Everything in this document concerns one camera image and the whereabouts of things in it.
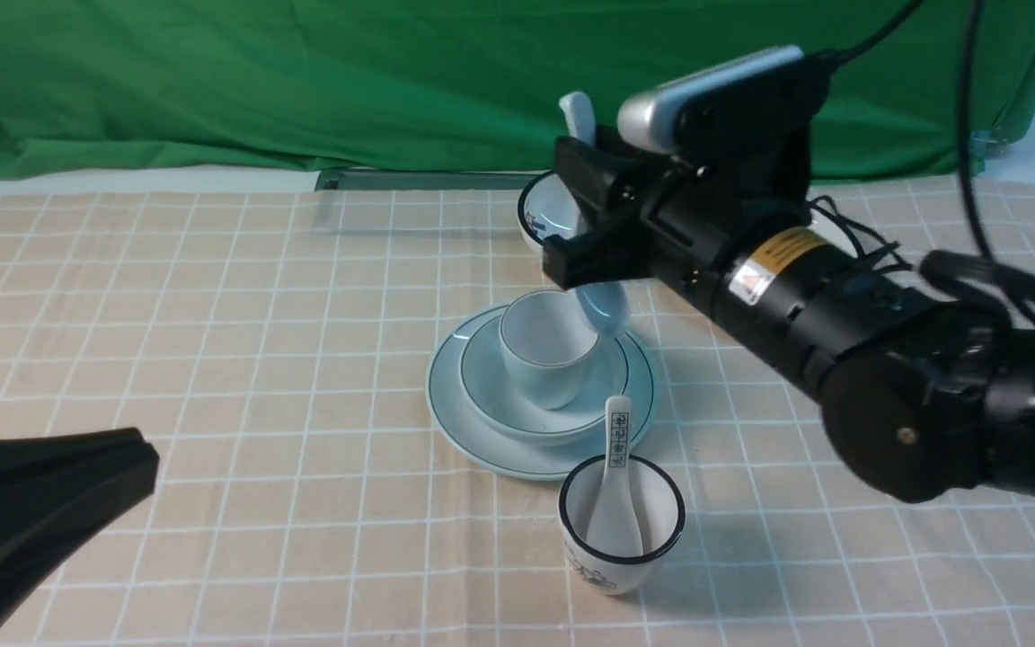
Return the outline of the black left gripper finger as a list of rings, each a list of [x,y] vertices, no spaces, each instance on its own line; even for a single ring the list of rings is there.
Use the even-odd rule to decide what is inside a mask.
[[[137,429],[0,439],[0,627],[75,550],[155,494],[159,465]]]

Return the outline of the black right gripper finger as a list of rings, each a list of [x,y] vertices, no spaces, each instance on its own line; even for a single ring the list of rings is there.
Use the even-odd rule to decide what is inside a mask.
[[[599,126],[596,142],[572,136],[555,139],[555,175],[562,180],[580,210],[580,230],[595,230],[610,208],[619,208],[635,192],[653,165],[662,163],[625,142],[613,126]]]
[[[544,239],[544,274],[563,290],[588,284],[652,280],[658,231],[656,218],[640,210],[600,213],[586,233],[567,239],[559,235]]]

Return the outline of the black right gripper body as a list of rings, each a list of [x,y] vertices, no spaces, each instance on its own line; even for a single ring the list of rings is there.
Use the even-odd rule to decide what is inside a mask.
[[[635,94],[635,147],[666,156],[641,197],[656,218],[653,278],[697,290],[743,249],[802,226],[829,55],[744,55]]]

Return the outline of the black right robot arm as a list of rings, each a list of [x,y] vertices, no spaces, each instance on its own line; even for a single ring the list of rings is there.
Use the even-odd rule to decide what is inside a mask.
[[[917,271],[938,300],[810,229],[810,123],[842,62],[760,50],[624,102],[620,150],[559,137],[587,229],[545,239],[544,273],[666,284],[817,403],[876,491],[1035,497],[1035,276],[936,249]]]

